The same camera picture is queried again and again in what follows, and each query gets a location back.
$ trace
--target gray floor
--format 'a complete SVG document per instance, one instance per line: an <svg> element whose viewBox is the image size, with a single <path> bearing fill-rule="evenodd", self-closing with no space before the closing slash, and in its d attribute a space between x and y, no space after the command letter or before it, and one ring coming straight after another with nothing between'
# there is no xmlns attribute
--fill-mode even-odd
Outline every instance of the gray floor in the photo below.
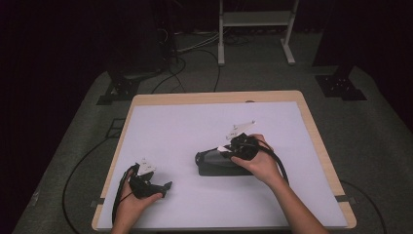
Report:
<svg viewBox="0 0 413 234"><path fill-rule="evenodd" d="M367 100L342 101L326 98L315 75L331 74L335 67L311 67L321 34L293 33L291 51L296 64L286 63L279 35L255 36L241 47L226 47L226 65L220 68L217 92L299 90L303 93L337 175L361 188L375 202L388 233L413 230L413 136L381 96L374 81L355 68L351 80ZM179 36L179 47L205 40ZM216 47L204 48L216 54ZM181 56L185 69L178 74L187 93L212 92L218 74L214 58L204 52ZM169 74L141 83L138 92L150 94ZM73 233L64 219L61 196L76 164L104 140L114 118L126 118L130 101L96 105L110 80L98 76L64 136L56 155L39 184L36 203L29 204L15 233ZM176 79L167 80L156 93L182 93ZM80 164L66 190L66 208L80 233L91 228L94 201L106 179L117 139L110 138ZM357 217L357 227L334 233L383 233L380 219L367 198L353 187L343 185Z"/></svg>

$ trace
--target shelf leg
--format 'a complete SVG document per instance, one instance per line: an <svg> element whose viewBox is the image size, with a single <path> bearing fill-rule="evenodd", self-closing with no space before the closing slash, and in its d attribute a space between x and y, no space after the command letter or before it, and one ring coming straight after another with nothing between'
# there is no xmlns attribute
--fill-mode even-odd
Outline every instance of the shelf leg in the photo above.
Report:
<svg viewBox="0 0 413 234"><path fill-rule="evenodd" d="M218 65L225 65L224 53L224 10L223 0L219 0L219 42L218 42Z"/></svg>
<svg viewBox="0 0 413 234"><path fill-rule="evenodd" d="M288 43L289 43L289 38L291 37L292 26L294 25L294 21L295 21L295 15L296 15L297 8L298 8L298 2L299 0L294 1L294 6L292 8L291 15L289 16L289 22L288 22L288 27L286 29L285 38L281 39L282 49L284 50L284 53L285 53L285 56L286 56L286 59L289 65L295 64L295 59L294 59L294 56L292 55L291 50L289 49Z"/></svg>

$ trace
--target white sheet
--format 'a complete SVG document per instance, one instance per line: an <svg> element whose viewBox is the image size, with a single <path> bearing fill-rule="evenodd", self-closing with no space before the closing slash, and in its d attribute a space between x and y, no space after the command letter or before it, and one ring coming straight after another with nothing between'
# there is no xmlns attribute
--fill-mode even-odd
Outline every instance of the white sheet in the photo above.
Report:
<svg viewBox="0 0 413 234"><path fill-rule="evenodd" d="M133 109L97 224L111 213L124 171L146 158L157 167L151 182L172 181L167 197L145 211L135 227L148 229L288 226L271 190L254 176L199 176L197 152L228 144L234 124L255 120L246 133L265 136L282 159L290 186L327 227L345 227L296 102L146 105Z"/></svg>

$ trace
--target wooden table edge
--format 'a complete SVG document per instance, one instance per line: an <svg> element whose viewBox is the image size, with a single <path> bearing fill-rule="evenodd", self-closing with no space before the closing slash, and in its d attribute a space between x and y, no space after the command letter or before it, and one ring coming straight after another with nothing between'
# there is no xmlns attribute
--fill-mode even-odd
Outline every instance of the wooden table edge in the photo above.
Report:
<svg viewBox="0 0 413 234"><path fill-rule="evenodd" d="M334 196L345 195L340 180L334 170L330 157L317 129L316 123L304 99L304 96L299 91L258 91L258 92L227 92L227 93L193 93L193 94L161 94L161 95L137 95L131 102L131 108L128 112L128 116L125 122L124 130L129 125L133 107L138 105L174 105L174 104L207 104L207 103L237 103L237 102L272 102L272 101L296 101L301 111L304 124L307 131L310 134L311 140L315 147L315 150L319 156L319 161L322 165L324 173L326 174L330 188ZM107 190L116 163L118 161L119 153L121 150L122 142L124 140L126 131L122 131L119 138L118 145L109 168L108 175L106 177L100 198L106 197ZM340 202L339 206L348 222L346 229L354 228L357 225L356 217L349 202ZM102 210L103 205L97 205L94 213L94 219L92 227L96 230L98 218Z"/></svg>

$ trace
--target white shelf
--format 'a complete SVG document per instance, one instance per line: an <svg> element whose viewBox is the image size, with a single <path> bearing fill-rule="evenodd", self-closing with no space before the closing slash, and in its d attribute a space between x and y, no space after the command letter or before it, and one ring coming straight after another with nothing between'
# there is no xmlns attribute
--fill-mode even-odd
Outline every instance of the white shelf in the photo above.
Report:
<svg viewBox="0 0 413 234"><path fill-rule="evenodd" d="M223 26L288 25L290 15L290 11L224 13Z"/></svg>

